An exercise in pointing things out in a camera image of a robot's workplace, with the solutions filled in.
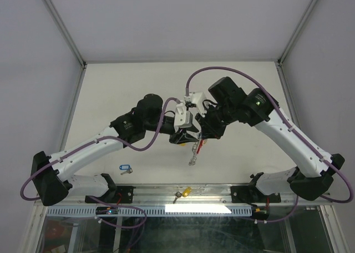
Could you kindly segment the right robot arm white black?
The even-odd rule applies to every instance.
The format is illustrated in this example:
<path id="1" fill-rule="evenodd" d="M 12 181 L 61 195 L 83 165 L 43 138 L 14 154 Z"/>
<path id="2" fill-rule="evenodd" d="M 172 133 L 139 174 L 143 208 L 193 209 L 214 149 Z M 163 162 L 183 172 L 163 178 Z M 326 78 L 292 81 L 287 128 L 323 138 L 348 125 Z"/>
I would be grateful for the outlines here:
<path id="1" fill-rule="evenodd" d="M 296 164 L 289 170 L 253 175 L 248 185 L 250 199 L 261 201 L 274 193 L 293 192 L 314 201 L 328 191 L 333 183 L 333 169 L 340 169 L 345 162 L 341 154 L 319 148 L 260 88 L 246 94 L 231 78 L 223 77 L 208 91 L 215 102 L 203 105 L 206 112 L 195 117 L 203 139 L 220 139 L 231 123 L 248 124 L 267 135 Z"/>

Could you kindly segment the metal keyring holder red handle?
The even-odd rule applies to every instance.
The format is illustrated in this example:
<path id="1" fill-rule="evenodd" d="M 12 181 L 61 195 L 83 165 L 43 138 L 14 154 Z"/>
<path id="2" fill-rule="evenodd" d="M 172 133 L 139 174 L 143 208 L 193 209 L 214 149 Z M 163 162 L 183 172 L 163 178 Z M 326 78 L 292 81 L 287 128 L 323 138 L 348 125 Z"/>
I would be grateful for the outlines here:
<path id="1" fill-rule="evenodd" d="M 199 133 L 197 135 L 197 142 L 192 146 L 192 157 L 189 161 L 189 166 L 196 164 L 197 155 L 200 153 L 201 148 L 207 143 L 207 140 L 202 138 L 202 135 Z"/>

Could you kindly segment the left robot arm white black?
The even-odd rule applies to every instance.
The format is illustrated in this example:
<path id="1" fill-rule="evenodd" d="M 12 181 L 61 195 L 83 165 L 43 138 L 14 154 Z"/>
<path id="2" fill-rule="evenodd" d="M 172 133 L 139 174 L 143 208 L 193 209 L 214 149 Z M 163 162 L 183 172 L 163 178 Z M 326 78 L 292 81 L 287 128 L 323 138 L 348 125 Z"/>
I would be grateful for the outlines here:
<path id="1" fill-rule="evenodd" d="M 199 114 L 204 115 L 202 95 L 189 94 L 183 101 L 176 98 L 173 101 L 176 102 L 175 114 L 167 117 L 168 102 L 156 94 L 147 94 L 130 112 L 113 120 L 86 142 L 52 155 L 43 151 L 36 153 L 30 180 L 37 190 L 38 199 L 44 206 L 55 205 L 69 196 L 94 196 L 110 202 L 116 196 L 116 184 L 108 174 L 89 177 L 76 175 L 76 172 L 114 151 L 149 149 L 152 143 L 141 149 L 133 146 L 133 143 L 144 139 L 147 131 L 154 132 L 152 140 L 162 133 L 170 136 L 172 144 L 196 142 L 196 138 L 189 134 L 198 131 L 192 123 L 189 108 L 196 107 Z"/>

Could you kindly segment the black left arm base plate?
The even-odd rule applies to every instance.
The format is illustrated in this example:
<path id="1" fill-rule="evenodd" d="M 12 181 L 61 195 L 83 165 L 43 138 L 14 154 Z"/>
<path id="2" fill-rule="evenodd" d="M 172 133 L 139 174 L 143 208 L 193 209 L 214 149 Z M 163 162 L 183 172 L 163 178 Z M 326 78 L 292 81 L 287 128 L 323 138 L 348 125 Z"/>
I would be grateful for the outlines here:
<path id="1" fill-rule="evenodd" d="M 134 190 L 135 187 L 130 185 L 109 185 L 109 190 L 102 196 L 98 196 L 97 199 L 108 204 L 116 204 L 118 201 L 120 204 L 131 204 Z"/>

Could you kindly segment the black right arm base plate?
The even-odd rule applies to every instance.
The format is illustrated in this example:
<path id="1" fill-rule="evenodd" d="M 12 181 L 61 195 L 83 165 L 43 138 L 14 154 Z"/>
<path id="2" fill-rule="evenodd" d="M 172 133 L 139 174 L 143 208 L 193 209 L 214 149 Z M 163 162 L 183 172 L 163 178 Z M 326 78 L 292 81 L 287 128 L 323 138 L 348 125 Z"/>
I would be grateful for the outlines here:
<path id="1" fill-rule="evenodd" d="M 281 202 L 280 194 L 264 195 L 262 192 L 260 192 L 256 188 L 249 187 L 246 185 L 231 186 L 230 192 L 231 192 L 232 203 L 246 203 L 246 204 L 264 203 L 264 204 L 266 204 L 268 201 L 270 203 L 280 203 Z"/>

